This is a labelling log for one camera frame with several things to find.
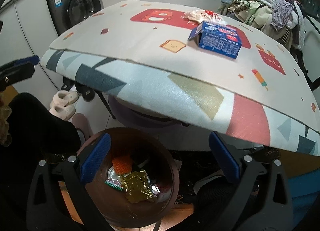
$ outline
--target silver screw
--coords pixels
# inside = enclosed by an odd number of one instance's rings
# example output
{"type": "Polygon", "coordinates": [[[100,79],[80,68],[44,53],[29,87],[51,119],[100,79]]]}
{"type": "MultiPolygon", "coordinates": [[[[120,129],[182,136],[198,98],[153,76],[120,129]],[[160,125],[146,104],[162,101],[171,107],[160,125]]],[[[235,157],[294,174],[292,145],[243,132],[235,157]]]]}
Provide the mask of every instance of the silver screw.
{"type": "Polygon", "coordinates": [[[77,159],[77,157],[75,155],[71,155],[69,158],[68,158],[68,162],[75,162],[77,159]]]}
{"type": "Polygon", "coordinates": [[[45,160],[44,159],[42,159],[41,161],[39,161],[39,166],[44,166],[45,165],[45,160]]]}
{"type": "Polygon", "coordinates": [[[275,163],[277,166],[280,166],[280,165],[281,165],[281,161],[279,161],[278,159],[275,159],[274,163],[275,163]]]}
{"type": "Polygon", "coordinates": [[[245,156],[243,157],[243,159],[244,159],[246,162],[251,162],[251,161],[252,161],[252,157],[249,156],[249,155],[245,155],[245,156]]]}

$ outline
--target blue sticker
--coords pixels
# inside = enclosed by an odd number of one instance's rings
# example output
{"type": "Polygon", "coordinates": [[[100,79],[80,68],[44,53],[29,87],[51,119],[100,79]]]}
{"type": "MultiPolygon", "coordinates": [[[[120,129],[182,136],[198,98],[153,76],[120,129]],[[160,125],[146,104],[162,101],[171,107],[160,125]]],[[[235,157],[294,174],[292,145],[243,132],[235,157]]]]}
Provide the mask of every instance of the blue sticker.
{"type": "Polygon", "coordinates": [[[54,0],[54,3],[56,4],[56,8],[62,6],[61,0],[54,0]]]}

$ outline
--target popsicle illustration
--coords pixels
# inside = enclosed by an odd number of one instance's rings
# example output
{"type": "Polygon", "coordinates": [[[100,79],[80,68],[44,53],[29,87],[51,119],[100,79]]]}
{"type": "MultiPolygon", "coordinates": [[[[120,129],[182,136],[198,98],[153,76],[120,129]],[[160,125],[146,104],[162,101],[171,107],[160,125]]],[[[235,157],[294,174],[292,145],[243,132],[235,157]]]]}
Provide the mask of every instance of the popsicle illustration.
{"type": "Polygon", "coordinates": [[[264,86],[267,89],[267,91],[269,91],[266,81],[263,79],[263,77],[258,72],[258,70],[252,69],[252,73],[255,75],[255,77],[258,79],[258,81],[261,83],[261,85],[264,86]]]}

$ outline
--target white fluffy slipper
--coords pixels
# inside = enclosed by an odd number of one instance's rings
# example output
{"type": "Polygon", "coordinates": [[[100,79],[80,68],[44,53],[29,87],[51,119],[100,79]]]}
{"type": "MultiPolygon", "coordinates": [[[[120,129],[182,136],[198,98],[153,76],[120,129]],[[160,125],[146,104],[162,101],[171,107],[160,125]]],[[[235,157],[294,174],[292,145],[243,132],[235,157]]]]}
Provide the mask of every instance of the white fluffy slipper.
{"type": "Polygon", "coordinates": [[[62,105],[62,106],[67,106],[69,104],[73,104],[74,102],[76,102],[78,98],[79,98],[79,94],[77,92],[61,90],[54,95],[53,103],[62,105]]]}
{"type": "Polygon", "coordinates": [[[53,114],[54,116],[67,121],[69,120],[76,112],[76,108],[70,104],[66,107],[62,106],[62,105],[58,105],[58,104],[54,104],[51,109],[49,110],[49,112],[51,114],[53,114]]]}

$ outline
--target table leg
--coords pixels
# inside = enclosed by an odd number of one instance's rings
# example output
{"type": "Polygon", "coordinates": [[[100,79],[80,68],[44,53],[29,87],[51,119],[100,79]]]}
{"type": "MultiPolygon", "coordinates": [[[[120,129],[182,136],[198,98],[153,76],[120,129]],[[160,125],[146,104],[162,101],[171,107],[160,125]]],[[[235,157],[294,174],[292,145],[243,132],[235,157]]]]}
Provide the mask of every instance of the table leg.
{"type": "Polygon", "coordinates": [[[111,117],[113,119],[116,119],[113,113],[111,112],[110,106],[108,105],[107,100],[104,98],[103,94],[100,91],[96,91],[98,96],[100,97],[101,101],[103,102],[104,106],[107,108],[108,112],[110,113],[111,117]]]}

